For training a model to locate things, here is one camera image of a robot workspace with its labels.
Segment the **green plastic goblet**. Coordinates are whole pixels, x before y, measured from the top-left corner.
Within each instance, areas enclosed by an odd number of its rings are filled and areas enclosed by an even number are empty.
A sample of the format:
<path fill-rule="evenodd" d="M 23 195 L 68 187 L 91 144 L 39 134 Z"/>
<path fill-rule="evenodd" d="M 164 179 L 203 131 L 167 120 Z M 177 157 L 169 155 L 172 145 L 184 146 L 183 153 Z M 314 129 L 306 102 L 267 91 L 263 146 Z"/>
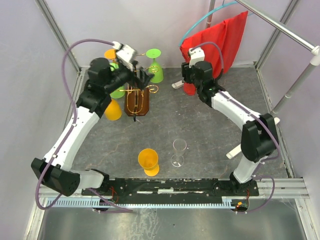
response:
<path fill-rule="evenodd" d="M 151 79 L 151 82 L 155 84 L 158 84 L 164 80 L 162 66 L 157 62 L 157 58 L 161 56 L 161 53 L 162 52 L 157 48 L 149 49 L 146 52 L 146 56 L 149 59 L 152 59 L 152 63 L 149 66 L 148 71 L 154 74 L 153 78 Z"/>
<path fill-rule="evenodd" d="M 110 69 L 111 71 L 113 72 L 114 70 L 118 69 L 119 68 L 119 65 L 117 63 L 110 63 Z M 124 85 L 120 86 L 117 90 L 113 91 L 111 94 L 110 94 L 110 97 L 113 98 L 113 99 L 120 99 L 122 98 L 124 95 L 125 95 L 125 92 L 124 92 Z"/>

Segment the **orange plastic goblet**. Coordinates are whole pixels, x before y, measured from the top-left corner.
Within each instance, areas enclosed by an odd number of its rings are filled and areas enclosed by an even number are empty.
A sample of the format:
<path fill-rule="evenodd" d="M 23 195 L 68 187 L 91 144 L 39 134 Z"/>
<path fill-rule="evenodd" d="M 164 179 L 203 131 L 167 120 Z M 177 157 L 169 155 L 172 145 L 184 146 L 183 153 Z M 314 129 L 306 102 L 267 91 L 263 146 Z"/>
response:
<path fill-rule="evenodd" d="M 122 116 L 122 109 L 115 99 L 111 99 L 110 104 L 104 111 L 105 117 L 110 121 L 117 121 Z"/>
<path fill-rule="evenodd" d="M 104 53 L 104 57 L 108 60 L 111 60 L 113 63 L 117 63 L 117 56 L 116 56 L 116 50 L 115 49 L 109 49 Z"/>
<path fill-rule="evenodd" d="M 154 149 L 143 149 L 138 154 L 138 163 L 149 177 L 156 176 L 160 171 L 159 156 Z"/>

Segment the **gold wire glass rack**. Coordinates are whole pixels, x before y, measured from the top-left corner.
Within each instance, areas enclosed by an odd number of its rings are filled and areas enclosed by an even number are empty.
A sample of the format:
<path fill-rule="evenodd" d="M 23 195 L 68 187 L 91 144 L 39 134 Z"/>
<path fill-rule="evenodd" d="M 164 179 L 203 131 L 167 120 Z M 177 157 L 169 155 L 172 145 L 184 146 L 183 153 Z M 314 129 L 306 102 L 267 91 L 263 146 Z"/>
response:
<path fill-rule="evenodd" d="M 149 82 L 144 90 L 134 88 L 127 84 L 124 88 L 124 112 L 128 117 L 132 117 L 133 121 L 137 121 L 137 117 L 145 116 L 150 109 L 150 94 L 155 94 L 159 87 Z"/>

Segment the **green plastic goblet front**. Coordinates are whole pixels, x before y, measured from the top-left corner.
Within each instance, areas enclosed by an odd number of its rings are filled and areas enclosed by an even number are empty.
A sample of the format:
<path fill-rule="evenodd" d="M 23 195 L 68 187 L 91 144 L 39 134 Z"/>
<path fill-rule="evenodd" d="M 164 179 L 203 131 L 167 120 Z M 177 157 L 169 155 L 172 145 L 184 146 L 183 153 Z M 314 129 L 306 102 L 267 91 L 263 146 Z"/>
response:
<path fill-rule="evenodd" d="M 157 58 L 161 56 L 161 53 L 162 52 L 157 48 L 149 49 L 146 52 L 146 56 L 149 59 L 152 59 L 152 63 L 149 66 L 148 71 L 154 74 L 153 78 L 151 79 L 151 82 L 155 84 L 158 84 L 164 80 L 162 66 L 157 62 Z"/>

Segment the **clear wine glass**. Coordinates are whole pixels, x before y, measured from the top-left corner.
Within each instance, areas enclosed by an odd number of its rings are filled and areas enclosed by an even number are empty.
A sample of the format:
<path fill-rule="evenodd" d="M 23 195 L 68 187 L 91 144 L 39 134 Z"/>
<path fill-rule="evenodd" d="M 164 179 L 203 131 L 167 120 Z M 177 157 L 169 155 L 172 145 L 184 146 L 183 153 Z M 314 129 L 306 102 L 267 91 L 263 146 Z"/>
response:
<path fill-rule="evenodd" d="M 177 138 L 173 141 L 172 146 L 174 154 L 170 161 L 174 167 L 179 168 L 185 162 L 184 153 L 187 149 L 187 142 L 184 139 Z"/>

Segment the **orange plastic goblet front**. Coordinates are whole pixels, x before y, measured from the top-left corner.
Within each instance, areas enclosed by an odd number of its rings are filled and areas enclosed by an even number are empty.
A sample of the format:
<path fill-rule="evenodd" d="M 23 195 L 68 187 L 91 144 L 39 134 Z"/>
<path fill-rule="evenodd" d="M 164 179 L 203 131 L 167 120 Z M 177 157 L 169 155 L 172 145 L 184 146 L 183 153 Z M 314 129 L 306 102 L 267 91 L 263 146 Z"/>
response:
<path fill-rule="evenodd" d="M 159 156 L 154 149 L 143 149 L 138 154 L 138 163 L 149 177 L 156 176 L 160 171 Z"/>

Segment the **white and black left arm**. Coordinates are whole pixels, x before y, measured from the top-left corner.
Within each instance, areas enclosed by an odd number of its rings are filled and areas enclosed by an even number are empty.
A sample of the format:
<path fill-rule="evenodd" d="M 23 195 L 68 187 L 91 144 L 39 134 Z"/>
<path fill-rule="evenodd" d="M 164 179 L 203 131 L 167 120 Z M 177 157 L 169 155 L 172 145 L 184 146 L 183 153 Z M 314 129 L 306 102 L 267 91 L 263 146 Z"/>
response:
<path fill-rule="evenodd" d="M 76 102 L 72 116 L 61 136 L 42 159 L 35 158 L 31 169 L 42 185 L 66 197 L 78 189 L 93 188 L 99 195 L 110 191 L 108 175 L 99 170 L 71 171 L 75 156 L 89 131 L 104 115 L 110 94 L 124 84 L 144 90 L 154 73 L 143 67 L 127 68 L 122 62 L 114 68 L 103 57 L 90 62 L 88 80 Z"/>

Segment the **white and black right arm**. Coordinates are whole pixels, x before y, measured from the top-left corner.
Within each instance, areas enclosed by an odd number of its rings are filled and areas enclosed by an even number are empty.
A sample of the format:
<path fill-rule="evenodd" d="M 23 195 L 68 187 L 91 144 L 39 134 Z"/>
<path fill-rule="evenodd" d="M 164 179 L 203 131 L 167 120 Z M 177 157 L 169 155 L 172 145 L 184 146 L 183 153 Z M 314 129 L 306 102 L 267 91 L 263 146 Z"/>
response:
<path fill-rule="evenodd" d="M 233 98 L 219 85 L 219 79 L 212 76 L 213 67 L 208 61 L 201 60 L 193 66 L 183 62 L 181 74 L 186 83 L 195 87 L 203 103 L 225 115 L 241 130 L 242 158 L 230 174 L 228 184 L 229 191 L 239 196 L 247 190 L 258 166 L 279 150 L 275 118 L 269 113 L 252 111 Z"/>

